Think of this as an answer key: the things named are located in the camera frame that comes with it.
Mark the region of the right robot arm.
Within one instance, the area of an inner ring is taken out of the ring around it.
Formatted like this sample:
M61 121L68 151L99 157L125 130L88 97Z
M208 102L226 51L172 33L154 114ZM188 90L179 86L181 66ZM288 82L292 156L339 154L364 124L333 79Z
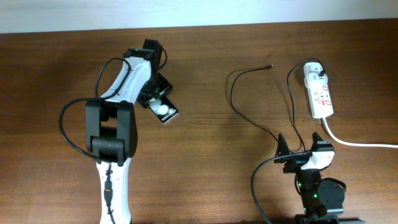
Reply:
M294 217L295 223L365 223L358 218L344 218L343 202L347 186L334 178L323 178L321 171L330 167L335 155L331 142L318 133L312 134L311 149L290 152L283 134L278 136L275 163L283 163L283 173L295 175L295 188L299 193L303 214Z

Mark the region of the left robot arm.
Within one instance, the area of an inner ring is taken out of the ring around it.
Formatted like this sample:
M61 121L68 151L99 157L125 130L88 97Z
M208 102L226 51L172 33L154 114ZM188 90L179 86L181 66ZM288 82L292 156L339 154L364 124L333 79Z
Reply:
M131 223L128 173L137 149L134 104L149 108L163 124L178 115L168 99L173 86L160 74L167 54L156 40L128 49L110 88L86 103L86 147L95 156L101 183L101 223Z

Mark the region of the black smartphone with lit screen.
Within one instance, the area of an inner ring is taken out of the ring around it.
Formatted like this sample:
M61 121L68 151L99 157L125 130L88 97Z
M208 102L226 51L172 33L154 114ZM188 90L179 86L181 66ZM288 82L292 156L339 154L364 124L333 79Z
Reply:
M149 108L162 124L168 123L179 114L179 110L167 96L157 100L150 100Z

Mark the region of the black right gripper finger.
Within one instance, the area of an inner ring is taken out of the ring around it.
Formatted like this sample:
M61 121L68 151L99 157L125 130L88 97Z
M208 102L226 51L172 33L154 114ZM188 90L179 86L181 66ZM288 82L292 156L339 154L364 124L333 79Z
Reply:
M279 133L278 139L277 139L277 150L276 150L275 155L276 156L286 156L289 154L290 154L290 150L289 150L289 147L285 140L285 137L282 133Z
M331 142L324 141L317 132L312 134L313 144L312 151L313 152L329 152L331 151Z

